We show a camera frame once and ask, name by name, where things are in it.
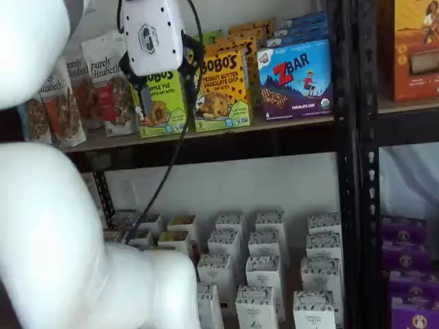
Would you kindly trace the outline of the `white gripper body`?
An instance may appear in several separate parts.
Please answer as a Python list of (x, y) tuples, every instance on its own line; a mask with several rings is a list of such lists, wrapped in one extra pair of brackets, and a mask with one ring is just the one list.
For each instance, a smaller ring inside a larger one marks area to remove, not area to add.
[(134, 74), (177, 70), (183, 59), (184, 32), (178, 2), (124, 1), (122, 11), (129, 65)]

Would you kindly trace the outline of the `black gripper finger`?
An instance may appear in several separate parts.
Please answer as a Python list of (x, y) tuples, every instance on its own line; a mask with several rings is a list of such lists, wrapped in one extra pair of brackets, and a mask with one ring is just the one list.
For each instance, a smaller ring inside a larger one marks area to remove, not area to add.
[(188, 90), (195, 90), (195, 75), (202, 72), (204, 64), (204, 45), (197, 39), (181, 31), (183, 57), (178, 72)]
[(119, 61), (119, 67), (126, 79), (134, 88), (137, 95), (139, 104), (135, 106), (135, 110), (139, 116), (139, 120), (145, 121), (148, 116), (147, 108), (152, 105), (151, 93), (147, 85), (147, 78), (143, 76), (139, 77), (134, 74), (130, 66), (130, 57), (127, 51), (122, 55)]

